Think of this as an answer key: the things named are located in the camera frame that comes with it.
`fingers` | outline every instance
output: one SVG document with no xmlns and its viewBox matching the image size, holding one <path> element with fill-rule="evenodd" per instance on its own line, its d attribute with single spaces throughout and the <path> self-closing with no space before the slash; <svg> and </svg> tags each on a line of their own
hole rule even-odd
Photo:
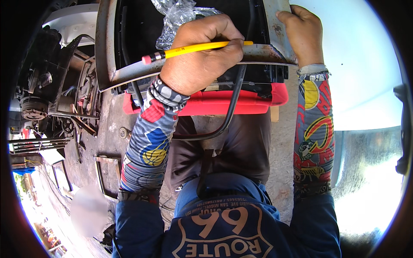
<svg viewBox="0 0 413 258">
<path fill-rule="evenodd" d="M 315 16 L 314 14 L 312 14 L 309 10 L 305 9 L 304 7 L 301 7 L 298 5 L 290 5 L 290 7 L 291 7 L 291 12 L 302 19 L 308 19 L 308 18 Z"/>
<path fill-rule="evenodd" d="M 172 48 L 210 42 L 216 36 L 228 40 L 236 38 L 244 40 L 244 36 L 237 30 L 228 15 L 218 14 L 183 24 L 176 33 Z"/>
<path fill-rule="evenodd" d="M 233 39 L 225 47 L 211 51 L 208 54 L 214 59 L 214 62 L 221 64 L 226 71 L 242 60 L 244 56 L 243 45 L 243 40 Z"/>
<path fill-rule="evenodd" d="M 282 22 L 284 25 L 287 25 L 288 21 L 290 20 L 299 19 L 296 15 L 290 12 L 286 12 L 286 11 L 282 11 L 282 12 L 278 11 L 275 13 L 275 15 L 280 20 L 280 22 Z"/>
<path fill-rule="evenodd" d="M 292 20 L 305 20 L 305 19 L 317 19 L 319 20 L 319 18 L 314 15 L 313 13 L 311 13 L 309 10 L 298 6 L 298 5 L 291 5 L 291 13 L 290 12 L 286 12 L 286 11 L 282 11 L 282 12 L 276 12 L 275 15 L 277 16 L 277 18 L 280 20 L 280 22 L 282 22 L 283 24 L 287 25 L 288 22 L 292 21 Z"/>
</svg>

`pencil eraser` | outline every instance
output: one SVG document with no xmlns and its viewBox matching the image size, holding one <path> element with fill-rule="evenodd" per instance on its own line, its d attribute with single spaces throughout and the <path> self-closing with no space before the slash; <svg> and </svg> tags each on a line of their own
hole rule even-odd
<svg viewBox="0 0 413 258">
<path fill-rule="evenodd" d="M 143 61 L 143 64 L 145 64 L 145 65 L 152 63 L 152 59 L 151 59 L 150 56 L 144 56 L 144 57 L 142 57 L 142 61 Z"/>
</svg>

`yellow pencil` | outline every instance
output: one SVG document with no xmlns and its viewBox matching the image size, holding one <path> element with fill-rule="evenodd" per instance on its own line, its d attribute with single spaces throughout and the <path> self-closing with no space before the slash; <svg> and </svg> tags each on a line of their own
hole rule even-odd
<svg viewBox="0 0 413 258">
<path fill-rule="evenodd" d="M 192 53 L 196 51 L 214 49 L 214 48 L 219 48 L 219 47 L 225 47 L 226 45 L 228 45 L 228 43 L 229 41 L 209 42 L 209 43 L 201 43 L 201 44 L 195 44 L 195 45 L 186 46 L 186 47 L 169 49 L 165 51 L 160 50 L 153 54 L 149 54 L 147 56 L 142 57 L 142 61 L 143 61 L 143 64 L 150 64 L 155 60 L 160 60 L 163 58 L 171 58 L 171 57 L 176 57 L 181 54 L 187 54 L 187 53 Z M 252 45 L 252 44 L 253 44 L 252 41 L 244 41 L 244 46 Z"/>
</svg>

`spring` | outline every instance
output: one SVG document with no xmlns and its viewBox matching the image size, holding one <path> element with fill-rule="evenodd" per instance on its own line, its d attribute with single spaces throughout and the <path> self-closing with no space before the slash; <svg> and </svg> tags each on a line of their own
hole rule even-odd
<svg viewBox="0 0 413 258">
<path fill-rule="evenodd" d="M 230 80 L 218 81 L 214 80 L 209 86 L 233 86 L 234 83 Z"/>
</svg>

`dark pants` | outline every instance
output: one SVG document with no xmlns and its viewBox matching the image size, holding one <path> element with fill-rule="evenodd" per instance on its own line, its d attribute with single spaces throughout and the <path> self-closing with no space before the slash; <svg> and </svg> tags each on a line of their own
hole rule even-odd
<svg viewBox="0 0 413 258">
<path fill-rule="evenodd" d="M 190 116 L 180 116 L 177 134 L 196 134 Z M 268 154 L 271 140 L 270 109 L 265 114 L 234 115 L 222 152 L 212 158 L 211 173 L 230 172 L 265 184 L 270 175 Z M 165 183 L 176 198 L 183 183 L 199 176 L 204 149 L 199 141 L 172 140 Z"/>
</svg>

